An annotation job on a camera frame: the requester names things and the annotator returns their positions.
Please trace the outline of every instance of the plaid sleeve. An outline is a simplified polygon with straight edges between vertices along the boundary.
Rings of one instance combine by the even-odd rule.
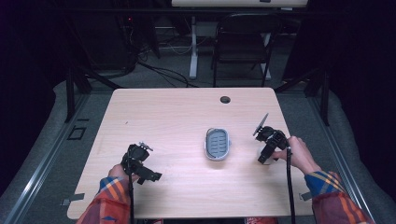
[[[101,179],[99,186],[96,197],[105,197],[109,200],[115,200],[121,203],[129,202],[128,180],[120,177],[108,176]]]
[[[313,197],[312,207],[317,223],[374,224],[345,193],[340,178],[333,172],[314,172],[305,176]]]
[[[335,173],[317,171],[306,175],[304,178],[312,197],[324,193],[344,192],[340,180]]]
[[[108,176],[100,181],[99,191],[79,223],[127,223],[129,219],[128,180]]]

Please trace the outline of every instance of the person's hand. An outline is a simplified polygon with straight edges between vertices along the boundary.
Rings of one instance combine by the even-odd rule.
[[[125,172],[122,169],[121,164],[117,164],[113,166],[111,170],[108,171],[108,176],[113,176],[113,177],[122,177],[123,179],[128,179],[128,175],[125,174]],[[136,181],[139,178],[138,175],[132,175],[132,181]]]
[[[309,152],[308,147],[306,146],[303,139],[292,136],[288,139],[290,147],[291,147],[291,165],[300,169],[304,175],[315,171],[321,171],[321,168],[317,165],[317,163],[312,158],[311,153]],[[287,150],[276,151],[273,154],[274,159],[282,159],[286,160],[287,158]]]

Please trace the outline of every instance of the wire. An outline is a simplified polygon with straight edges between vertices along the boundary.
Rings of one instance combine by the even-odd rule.
[[[190,82],[182,74],[180,74],[176,71],[172,71],[172,70],[169,70],[166,68],[154,67],[154,66],[148,65],[146,63],[141,63],[141,62],[138,62],[138,64],[146,67],[147,69],[150,69],[150,70],[156,72],[157,74],[162,76],[168,83],[170,83],[170,81],[167,79],[167,77],[170,77],[176,81],[186,84],[186,88],[188,88],[188,87],[198,88],[198,86],[190,84]]]
[[[169,46],[170,49],[171,49],[174,53],[176,53],[176,54],[178,54],[178,55],[182,55],[182,54],[188,53],[188,52],[191,50],[191,48],[192,48],[192,45],[189,45],[188,47],[174,47],[174,46],[172,46],[171,44],[166,44],[166,45]],[[185,50],[185,51],[179,52],[179,51],[175,50],[175,48],[188,48],[188,49]]]
[[[134,224],[134,183],[132,182],[132,175],[129,175],[129,197],[131,199],[130,223]]]
[[[145,48],[140,51],[138,57],[141,61],[146,62],[149,60],[149,52],[151,52],[150,48]]]
[[[296,223],[296,215],[295,215],[295,210],[294,210],[294,198],[293,198],[293,186],[291,184],[291,173],[290,173],[290,165],[291,165],[291,147],[289,145],[289,142],[287,142],[287,158],[286,158],[286,173],[287,173],[287,179],[288,179],[288,189],[289,189],[289,201],[290,201],[290,212],[291,212],[291,223],[295,224]]]

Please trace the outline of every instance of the wooden table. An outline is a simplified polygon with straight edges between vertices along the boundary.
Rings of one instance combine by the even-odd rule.
[[[222,96],[231,102],[224,104]],[[276,95],[268,88],[116,90],[109,102],[67,215],[79,218],[98,190],[99,180],[120,163],[131,144],[152,147],[144,165],[162,173],[159,181],[134,184],[135,218],[289,216],[286,163],[261,165],[265,146],[253,132],[264,125],[288,127]],[[232,141],[224,161],[205,156],[210,128],[225,129]],[[296,215],[312,215],[303,174],[291,167]]]

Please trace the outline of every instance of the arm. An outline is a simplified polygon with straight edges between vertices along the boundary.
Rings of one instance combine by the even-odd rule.
[[[304,173],[317,223],[374,223],[345,193],[340,177],[321,170],[301,138],[292,136],[289,143],[291,165]],[[273,157],[285,160],[286,150],[274,152]]]
[[[128,193],[129,176],[121,165],[115,165],[108,177],[100,181],[100,188],[87,210],[78,219],[79,223],[128,223],[130,198]]]

